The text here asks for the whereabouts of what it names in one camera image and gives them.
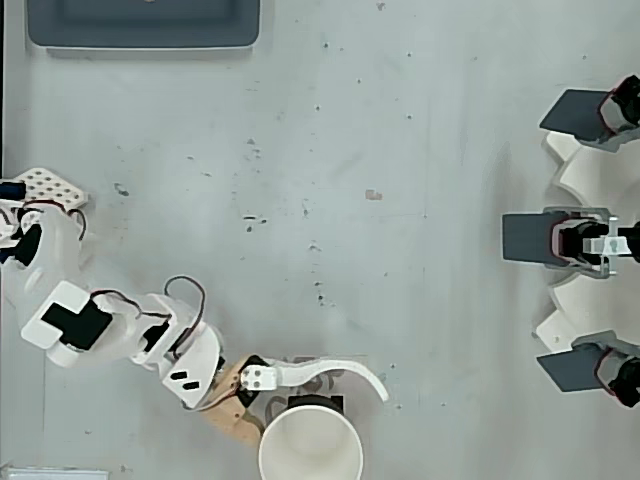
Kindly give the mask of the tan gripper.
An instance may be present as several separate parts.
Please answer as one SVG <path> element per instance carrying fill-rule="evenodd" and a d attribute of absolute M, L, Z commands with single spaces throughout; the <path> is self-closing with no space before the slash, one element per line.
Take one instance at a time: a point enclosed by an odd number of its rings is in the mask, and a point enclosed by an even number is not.
<path fill-rule="evenodd" d="M 277 360 L 245 355 L 215 378 L 198 412 L 233 439 L 257 448 L 263 422 L 250 412 L 257 392 L 325 394 L 363 397 L 387 402 L 390 394 L 364 357 L 292 357 Z"/>

